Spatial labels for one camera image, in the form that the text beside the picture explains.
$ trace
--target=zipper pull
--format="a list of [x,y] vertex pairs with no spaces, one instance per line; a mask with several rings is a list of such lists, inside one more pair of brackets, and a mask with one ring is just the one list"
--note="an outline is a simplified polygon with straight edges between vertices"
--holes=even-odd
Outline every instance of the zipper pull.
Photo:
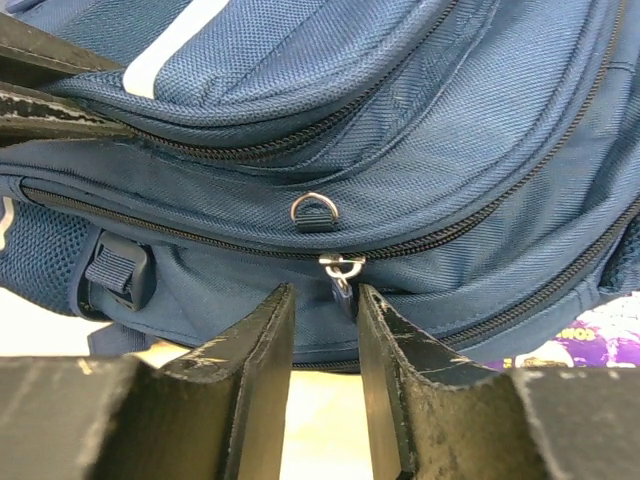
[[342,255],[332,253],[321,255],[319,259],[320,265],[324,267],[331,279],[333,299],[350,318],[356,317],[357,305],[353,298],[353,288],[348,280],[360,275],[366,261],[365,257],[344,259]]

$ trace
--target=backpack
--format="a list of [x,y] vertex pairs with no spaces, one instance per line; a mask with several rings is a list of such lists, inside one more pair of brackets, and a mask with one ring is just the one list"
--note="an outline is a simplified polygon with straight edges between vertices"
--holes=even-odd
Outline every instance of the backpack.
[[118,139],[0,149],[0,285],[196,346],[295,286],[297,368],[358,286],[478,362],[640,287],[640,2],[13,0],[124,67],[42,86]]

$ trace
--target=blue mesh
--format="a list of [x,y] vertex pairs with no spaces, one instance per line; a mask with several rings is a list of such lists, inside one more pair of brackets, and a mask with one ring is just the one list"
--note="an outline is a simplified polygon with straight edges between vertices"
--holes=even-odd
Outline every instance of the blue mesh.
[[600,287],[605,293],[627,294],[640,285],[640,217],[625,232],[607,264]]
[[0,253],[0,286],[53,312],[73,315],[68,286],[89,223],[35,205],[13,204],[16,218]]

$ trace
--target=metal d-ring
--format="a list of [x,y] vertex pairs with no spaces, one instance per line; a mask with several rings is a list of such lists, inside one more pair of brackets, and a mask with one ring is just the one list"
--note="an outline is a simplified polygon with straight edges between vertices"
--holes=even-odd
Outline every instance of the metal d-ring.
[[336,207],[336,204],[333,203],[331,199],[325,197],[324,195],[320,195],[319,193],[308,192],[298,197],[296,201],[291,205],[291,220],[293,220],[294,222],[296,221],[296,213],[298,211],[298,208],[300,207],[300,205],[302,205],[302,202],[304,202],[305,200],[309,200],[310,198],[313,198],[314,200],[318,200],[319,202],[325,204],[331,211],[331,217],[333,217],[334,222],[336,222],[338,218],[340,218],[338,207]]

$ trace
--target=black buckle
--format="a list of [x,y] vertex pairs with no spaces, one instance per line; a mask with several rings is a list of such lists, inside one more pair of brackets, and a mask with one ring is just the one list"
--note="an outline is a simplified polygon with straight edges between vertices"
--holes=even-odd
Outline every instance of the black buckle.
[[103,232],[98,239],[93,259],[87,272],[92,266],[100,263],[99,257],[105,254],[105,250],[133,265],[127,278],[126,288],[123,291],[115,291],[104,284],[102,286],[118,303],[132,312],[137,312],[144,308],[156,290],[155,268],[151,253],[145,247],[131,240],[113,233]]

